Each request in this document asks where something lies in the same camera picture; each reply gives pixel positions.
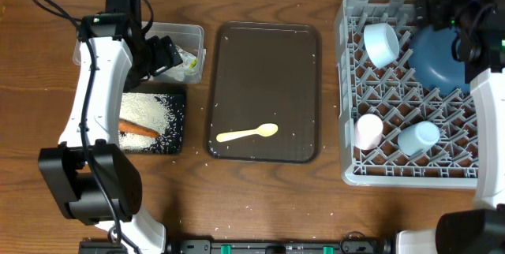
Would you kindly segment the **white tissue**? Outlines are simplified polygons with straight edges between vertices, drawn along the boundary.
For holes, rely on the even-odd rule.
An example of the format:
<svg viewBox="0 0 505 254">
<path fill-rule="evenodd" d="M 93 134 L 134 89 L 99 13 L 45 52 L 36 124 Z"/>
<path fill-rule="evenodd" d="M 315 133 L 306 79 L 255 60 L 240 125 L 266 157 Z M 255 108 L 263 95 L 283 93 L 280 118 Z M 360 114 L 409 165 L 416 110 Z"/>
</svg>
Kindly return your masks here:
<svg viewBox="0 0 505 254">
<path fill-rule="evenodd" d="M 165 73 L 162 73 L 157 77 L 157 80 L 167 83 L 183 83 L 192 84 L 196 83 L 199 79 L 199 69 L 197 64 L 194 68 L 189 69 L 189 62 L 193 58 L 198 57 L 190 50 L 185 50 L 180 46 L 176 46 L 177 51 L 182 59 L 182 63 L 168 69 Z"/>
</svg>

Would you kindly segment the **green snack wrapper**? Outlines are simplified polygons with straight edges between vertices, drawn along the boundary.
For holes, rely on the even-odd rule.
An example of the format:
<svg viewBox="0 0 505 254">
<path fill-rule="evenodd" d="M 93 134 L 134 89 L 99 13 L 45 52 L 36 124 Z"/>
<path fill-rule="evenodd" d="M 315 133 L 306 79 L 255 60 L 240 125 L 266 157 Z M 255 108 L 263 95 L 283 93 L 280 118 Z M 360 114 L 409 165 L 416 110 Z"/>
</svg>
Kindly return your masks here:
<svg viewBox="0 0 505 254">
<path fill-rule="evenodd" d="M 190 62 L 189 62 L 189 66 L 188 66 L 188 68 L 189 68 L 189 69 L 194 68 L 194 67 L 196 66 L 196 64 L 197 64 L 197 61 L 198 61 L 198 59 L 197 59 L 197 58 L 193 58 L 193 59 L 191 59 L 191 60 L 190 60 Z"/>
</svg>

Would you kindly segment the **dark blue plate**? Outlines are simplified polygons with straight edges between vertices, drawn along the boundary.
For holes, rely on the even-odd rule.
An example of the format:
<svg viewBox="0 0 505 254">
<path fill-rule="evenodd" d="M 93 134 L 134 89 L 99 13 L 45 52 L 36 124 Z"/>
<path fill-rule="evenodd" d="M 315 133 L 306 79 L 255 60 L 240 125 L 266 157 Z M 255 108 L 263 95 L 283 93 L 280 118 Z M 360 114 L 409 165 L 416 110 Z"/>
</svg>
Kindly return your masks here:
<svg viewBox="0 0 505 254">
<path fill-rule="evenodd" d="M 408 65 L 414 69 L 414 77 L 423 88 L 440 90 L 448 95 L 456 88 L 469 94 L 470 85 L 465 81 L 465 63 L 456 61 L 452 54 L 452 44 L 458 38 L 457 28 L 438 31 L 433 26 L 418 29 L 410 41 L 413 51 Z"/>
</svg>

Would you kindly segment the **light blue rice bowl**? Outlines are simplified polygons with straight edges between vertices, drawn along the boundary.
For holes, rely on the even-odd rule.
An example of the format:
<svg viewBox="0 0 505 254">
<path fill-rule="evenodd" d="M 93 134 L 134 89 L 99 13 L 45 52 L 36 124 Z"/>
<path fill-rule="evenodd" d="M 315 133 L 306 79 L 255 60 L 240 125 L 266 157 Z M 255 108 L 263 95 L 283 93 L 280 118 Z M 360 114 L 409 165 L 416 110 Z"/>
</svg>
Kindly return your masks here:
<svg viewBox="0 0 505 254">
<path fill-rule="evenodd" d="M 367 55 L 376 68 L 383 68 L 398 58 L 399 41 L 389 24 L 366 25 L 363 37 Z"/>
</svg>

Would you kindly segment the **orange carrot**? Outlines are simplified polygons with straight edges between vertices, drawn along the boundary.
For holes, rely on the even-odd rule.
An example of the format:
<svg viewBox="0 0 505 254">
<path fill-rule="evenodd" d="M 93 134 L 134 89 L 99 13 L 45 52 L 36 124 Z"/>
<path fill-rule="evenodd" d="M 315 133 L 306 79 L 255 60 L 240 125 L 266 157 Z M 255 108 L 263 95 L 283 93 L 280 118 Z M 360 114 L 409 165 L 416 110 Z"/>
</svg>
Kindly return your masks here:
<svg viewBox="0 0 505 254">
<path fill-rule="evenodd" d="M 119 119 L 118 129 L 120 133 L 131 133 L 134 135 L 147 136 L 150 138 L 157 138 L 160 136 L 160 134 L 153 129 L 143 127 L 121 118 Z"/>
</svg>

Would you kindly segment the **small blue cup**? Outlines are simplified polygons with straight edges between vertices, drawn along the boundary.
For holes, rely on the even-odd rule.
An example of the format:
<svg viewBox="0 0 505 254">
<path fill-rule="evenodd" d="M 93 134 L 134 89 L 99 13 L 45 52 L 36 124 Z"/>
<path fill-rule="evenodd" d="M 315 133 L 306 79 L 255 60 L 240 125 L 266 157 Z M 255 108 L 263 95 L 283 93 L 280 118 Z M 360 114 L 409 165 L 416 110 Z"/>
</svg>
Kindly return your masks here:
<svg viewBox="0 0 505 254">
<path fill-rule="evenodd" d="M 439 139 L 439 128 L 429 121 L 422 121 L 403 129 L 398 134 L 398 147 L 401 152 L 411 156 L 428 151 Z"/>
</svg>

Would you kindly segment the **yellow plastic spoon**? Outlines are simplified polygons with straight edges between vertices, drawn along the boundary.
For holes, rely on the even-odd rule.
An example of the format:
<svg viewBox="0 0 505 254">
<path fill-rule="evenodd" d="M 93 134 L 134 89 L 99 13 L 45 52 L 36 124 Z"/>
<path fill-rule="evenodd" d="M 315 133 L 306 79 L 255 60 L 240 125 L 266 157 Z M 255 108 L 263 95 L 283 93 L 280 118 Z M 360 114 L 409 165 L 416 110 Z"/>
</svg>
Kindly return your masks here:
<svg viewBox="0 0 505 254">
<path fill-rule="evenodd" d="M 222 142 L 227 142 L 227 141 L 231 141 L 231 140 L 240 139 L 242 137 L 254 136 L 254 135 L 269 137 L 269 136 L 273 136 L 274 134 L 276 134 L 278 132 L 278 130 L 279 130 L 279 127 L 276 124 L 265 123 L 265 124 L 258 126 L 255 129 L 220 133 L 216 136 L 216 140 L 218 142 L 222 143 Z"/>
</svg>

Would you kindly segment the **pink cup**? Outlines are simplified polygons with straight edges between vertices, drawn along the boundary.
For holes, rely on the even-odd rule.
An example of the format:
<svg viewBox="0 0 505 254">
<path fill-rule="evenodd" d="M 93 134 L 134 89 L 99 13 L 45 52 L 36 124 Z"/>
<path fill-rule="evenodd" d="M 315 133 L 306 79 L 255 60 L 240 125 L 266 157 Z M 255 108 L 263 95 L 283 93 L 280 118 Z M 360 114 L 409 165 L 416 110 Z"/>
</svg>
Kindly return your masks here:
<svg viewBox="0 0 505 254">
<path fill-rule="evenodd" d="M 377 148 L 383 135 L 383 122 L 375 114 L 364 114 L 354 124 L 354 146 L 361 150 Z"/>
</svg>

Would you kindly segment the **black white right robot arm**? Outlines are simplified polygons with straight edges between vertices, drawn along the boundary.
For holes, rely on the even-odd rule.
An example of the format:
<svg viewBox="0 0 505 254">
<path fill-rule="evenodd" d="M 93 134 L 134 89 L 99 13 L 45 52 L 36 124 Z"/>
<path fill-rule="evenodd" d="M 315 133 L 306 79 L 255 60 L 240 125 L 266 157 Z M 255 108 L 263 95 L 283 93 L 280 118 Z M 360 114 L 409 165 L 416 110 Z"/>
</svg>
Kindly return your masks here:
<svg viewBox="0 0 505 254">
<path fill-rule="evenodd" d="M 395 253 L 504 251 L 504 0 L 414 0 L 417 24 L 455 26 L 455 59 L 477 114 L 479 170 L 475 208 L 443 215 L 433 230 L 404 230 Z"/>
</svg>

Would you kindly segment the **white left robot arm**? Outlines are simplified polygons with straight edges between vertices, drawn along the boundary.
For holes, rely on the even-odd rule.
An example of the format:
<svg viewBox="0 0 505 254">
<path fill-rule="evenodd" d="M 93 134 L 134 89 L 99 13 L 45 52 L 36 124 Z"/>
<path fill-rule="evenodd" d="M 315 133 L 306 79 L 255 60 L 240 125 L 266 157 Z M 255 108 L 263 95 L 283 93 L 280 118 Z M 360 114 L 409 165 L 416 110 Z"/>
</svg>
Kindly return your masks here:
<svg viewBox="0 0 505 254">
<path fill-rule="evenodd" d="M 106 0 L 103 11 L 70 18 L 80 46 L 80 75 L 69 120 L 38 166 L 62 215 L 107 233 L 82 253 L 171 253 L 166 227 L 142 204 L 141 176 L 119 147 L 122 95 L 181 64 L 168 37 L 150 36 L 147 0 Z"/>
</svg>

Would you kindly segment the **grey dishwasher rack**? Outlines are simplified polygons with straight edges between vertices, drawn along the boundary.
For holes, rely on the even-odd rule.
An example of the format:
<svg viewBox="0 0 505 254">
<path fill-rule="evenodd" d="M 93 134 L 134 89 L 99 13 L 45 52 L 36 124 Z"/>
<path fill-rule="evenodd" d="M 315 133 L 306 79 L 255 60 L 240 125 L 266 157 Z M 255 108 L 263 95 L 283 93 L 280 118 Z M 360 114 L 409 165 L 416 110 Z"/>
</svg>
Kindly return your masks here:
<svg viewBox="0 0 505 254">
<path fill-rule="evenodd" d="M 472 189 L 479 170 L 473 98 L 458 88 L 441 95 L 417 82 L 408 65 L 415 22 L 413 0 L 342 0 L 335 18 L 342 179 L 356 186 Z M 400 46 L 398 58 L 383 68 L 370 61 L 363 37 L 366 25 L 378 23 L 395 30 Z M 354 146 L 354 124 L 364 114 L 383 122 L 382 139 L 371 150 Z M 421 121 L 435 124 L 440 139 L 408 156 L 399 150 L 398 134 Z"/>
</svg>

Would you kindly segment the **clear plastic bin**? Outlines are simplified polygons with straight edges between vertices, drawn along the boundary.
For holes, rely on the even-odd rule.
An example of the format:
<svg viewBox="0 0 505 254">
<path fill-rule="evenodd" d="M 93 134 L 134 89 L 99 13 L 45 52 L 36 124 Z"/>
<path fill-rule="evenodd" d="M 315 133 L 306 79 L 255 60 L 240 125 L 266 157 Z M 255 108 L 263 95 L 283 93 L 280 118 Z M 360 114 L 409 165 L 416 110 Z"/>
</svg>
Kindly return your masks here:
<svg viewBox="0 0 505 254">
<path fill-rule="evenodd" d="M 143 26 L 145 26 L 148 22 L 141 22 Z M 146 34 L 146 37 L 149 39 L 152 36 L 158 36 L 159 38 L 163 38 L 164 36 L 169 36 L 173 43 L 177 46 L 182 47 L 185 50 L 192 51 L 198 57 L 197 68 L 199 69 L 199 79 L 196 83 L 201 82 L 203 67 L 204 67 L 204 30 L 202 27 L 198 25 L 192 24 L 171 24 L 171 23 L 159 23 L 154 22 L 149 31 Z M 93 46 L 94 55 L 99 57 L 99 45 L 94 40 L 95 38 L 89 38 L 90 44 Z M 130 52 L 130 49 L 127 47 L 127 52 L 132 57 L 133 64 L 133 56 Z M 157 80 L 157 77 L 149 77 L 147 80 L 152 80 L 155 82 L 162 82 Z"/>
</svg>

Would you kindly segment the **dark brown serving tray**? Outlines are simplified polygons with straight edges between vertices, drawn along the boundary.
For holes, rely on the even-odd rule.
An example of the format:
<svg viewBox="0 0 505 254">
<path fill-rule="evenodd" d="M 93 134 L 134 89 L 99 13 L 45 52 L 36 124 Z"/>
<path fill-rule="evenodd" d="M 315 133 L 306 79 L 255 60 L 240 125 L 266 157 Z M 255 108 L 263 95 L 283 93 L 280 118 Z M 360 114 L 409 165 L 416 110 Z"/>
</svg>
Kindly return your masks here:
<svg viewBox="0 0 505 254">
<path fill-rule="evenodd" d="M 321 38 L 307 24 L 230 21 L 216 37 L 207 152 L 216 159 L 305 164 L 320 153 Z M 279 127 L 269 137 L 220 133 Z"/>
</svg>

